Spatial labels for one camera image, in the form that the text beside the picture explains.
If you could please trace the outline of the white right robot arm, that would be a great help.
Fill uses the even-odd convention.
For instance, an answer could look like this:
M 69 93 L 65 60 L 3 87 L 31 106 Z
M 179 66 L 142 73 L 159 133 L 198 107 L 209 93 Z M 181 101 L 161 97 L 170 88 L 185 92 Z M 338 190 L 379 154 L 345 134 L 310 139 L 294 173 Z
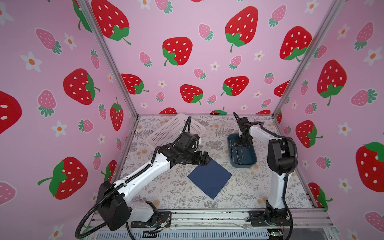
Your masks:
M 265 212 L 259 219 L 269 225 L 292 214 L 286 202 L 289 178 L 298 165 L 297 146 L 292 138 L 280 136 L 264 128 L 262 122 L 250 122 L 246 117 L 236 117 L 241 143 L 249 147 L 253 139 L 268 147 L 267 164 L 272 173 L 271 192 Z

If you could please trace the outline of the silver table knife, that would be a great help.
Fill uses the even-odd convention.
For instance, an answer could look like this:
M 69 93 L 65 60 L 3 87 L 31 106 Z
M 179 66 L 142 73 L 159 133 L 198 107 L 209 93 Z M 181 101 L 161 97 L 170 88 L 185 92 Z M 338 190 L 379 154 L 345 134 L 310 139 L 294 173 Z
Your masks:
M 242 160 L 244 159 L 244 153 L 239 145 L 237 145 L 237 159 L 238 159 L 238 164 L 242 164 Z

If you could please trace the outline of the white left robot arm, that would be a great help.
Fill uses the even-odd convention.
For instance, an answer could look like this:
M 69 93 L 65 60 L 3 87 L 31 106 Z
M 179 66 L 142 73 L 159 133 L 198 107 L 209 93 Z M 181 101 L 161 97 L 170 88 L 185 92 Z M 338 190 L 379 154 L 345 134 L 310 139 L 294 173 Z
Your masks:
M 135 195 L 152 180 L 175 165 L 206 166 L 211 161 L 209 154 L 202 151 L 178 149 L 170 144 L 157 147 L 153 159 L 129 176 L 104 182 L 99 188 L 98 201 L 106 200 L 97 207 L 97 212 L 110 231 L 116 231 L 125 223 L 134 222 L 154 227 L 164 221 L 155 205 L 149 201 L 131 203 Z

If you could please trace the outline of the silver fork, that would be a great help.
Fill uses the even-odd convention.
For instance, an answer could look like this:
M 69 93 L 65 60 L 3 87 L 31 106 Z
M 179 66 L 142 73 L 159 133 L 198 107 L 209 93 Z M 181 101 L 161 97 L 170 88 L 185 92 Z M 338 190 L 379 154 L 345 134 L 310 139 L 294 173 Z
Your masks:
M 238 152 L 238 146 L 237 144 L 230 144 L 230 147 L 232 149 L 232 157 L 234 160 L 239 160 L 239 152 Z

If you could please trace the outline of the dark blue paper napkin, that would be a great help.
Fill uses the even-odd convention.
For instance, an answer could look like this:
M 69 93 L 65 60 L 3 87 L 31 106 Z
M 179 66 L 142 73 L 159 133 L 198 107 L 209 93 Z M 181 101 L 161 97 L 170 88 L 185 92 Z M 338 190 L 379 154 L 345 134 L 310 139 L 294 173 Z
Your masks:
M 197 166 L 188 178 L 212 200 L 224 188 L 232 174 L 210 158 L 206 166 Z

